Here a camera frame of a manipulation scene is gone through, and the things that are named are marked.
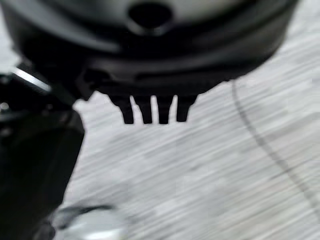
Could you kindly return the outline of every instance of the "wire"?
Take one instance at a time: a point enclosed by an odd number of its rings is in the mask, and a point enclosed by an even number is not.
[[[316,194],[300,179],[299,176],[297,176],[292,171],[289,164],[273,150],[273,148],[266,142],[266,140],[258,133],[257,129],[252,125],[251,121],[249,120],[246,114],[245,109],[241,105],[235,80],[232,81],[232,97],[243,123],[246,125],[247,129],[252,134],[257,144],[283,170],[283,172],[288,175],[288,177],[301,191],[301,193],[303,193],[305,199],[307,200],[312,211],[314,212],[314,215],[316,216],[318,223],[320,224],[320,209]]]

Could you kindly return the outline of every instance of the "silver metal part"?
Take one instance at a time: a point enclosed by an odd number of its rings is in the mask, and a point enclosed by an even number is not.
[[[97,209],[73,219],[63,235],[65,240],[125,240],[127,224],[116,211]]]
[[[0,103],[0,112],[9,110],[9,104],[6,102]]]
[[[39,79],[35,78],[31,74],[17,67],[13,69],[12,73],[18,76],[19,78],[23,79],[24,81],[26,81],[27,84],[32,85],[32,87],[35,87],[37,90],[41,92],[50,93],[52,91],[51,86],[44,83],[43,81],[40,81]]]

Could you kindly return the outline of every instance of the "black plastic part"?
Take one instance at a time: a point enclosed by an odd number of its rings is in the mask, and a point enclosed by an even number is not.
[[[156,100],[158,103],[159,111],[159,124],[169,123],[169,113],[173,102],[174,96],[157,96]]]
[[[26,240],[62,203],[85,131],[73,110],[25,114],[3,129],[10,131],[0,135],[0,239]]]
[[[149,96],[134,96],[135,103],[139,106],[144,124],[152,124],[152,107]]]
[[[110,96],[109,98],[111,102],[119,107],[120,111],[122,112],[123,120],[125,124],[134,124],[134,112],[132,110],[132,105],[130,101],[130,96]]]
[[[176,121],[185,123],[188,120],[189,110],[195,104],[198,96],[178,96],[178,104],[176,109]]]

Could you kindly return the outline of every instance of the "floor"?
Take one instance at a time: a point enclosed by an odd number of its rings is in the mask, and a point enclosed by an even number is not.
[[[0,39],[6,71],[17,57],[2,25]],[[304,0],[285,45],[237,86],[257,131],[320,200],[319,39],[319,0]],[[320,239],[313,210],[248,132],[229,83],[201,96],[188,124],[125,126],[101,94],[76,108],[87,135],[65,205],[116,204],[128,239]]]

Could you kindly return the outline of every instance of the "hole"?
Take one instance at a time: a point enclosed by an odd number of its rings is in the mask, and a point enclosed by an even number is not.
[[[141,28],[152,31],[168,25],[173,19],[173,13],[164,4],[145,2],[131,7],[129,17]]]

